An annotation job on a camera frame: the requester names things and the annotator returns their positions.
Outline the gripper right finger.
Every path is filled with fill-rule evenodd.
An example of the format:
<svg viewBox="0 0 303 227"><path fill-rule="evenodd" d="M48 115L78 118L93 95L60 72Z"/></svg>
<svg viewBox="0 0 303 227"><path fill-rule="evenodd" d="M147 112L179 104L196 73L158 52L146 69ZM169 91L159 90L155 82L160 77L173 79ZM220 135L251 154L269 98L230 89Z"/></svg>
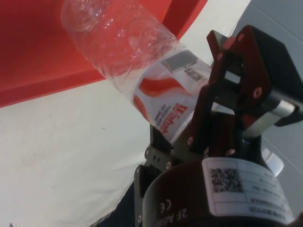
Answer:
<svg viewBox="0 0 303 227"><path fill-rule="evenodd" d="M191 152L254 157L269 127L302 120L302 79L286 46L247 25L236 36L207 35L214 58L200 91Z"/></svg>

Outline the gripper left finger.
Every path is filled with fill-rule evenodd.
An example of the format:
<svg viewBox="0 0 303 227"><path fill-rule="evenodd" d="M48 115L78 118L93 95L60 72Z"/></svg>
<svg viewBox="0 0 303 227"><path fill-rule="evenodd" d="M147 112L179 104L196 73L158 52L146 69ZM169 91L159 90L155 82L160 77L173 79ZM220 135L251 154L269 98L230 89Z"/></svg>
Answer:
<svg viewBox="0 0 303 227"><path fill-rule="evenodd" d="M175 196L169 185L171 172L175 161L172 158L172 146L162 136L159 130L150 126L150 143L144 157L134 173L134 220L142 224L156 224L158 219L165 217Z"/></svg>

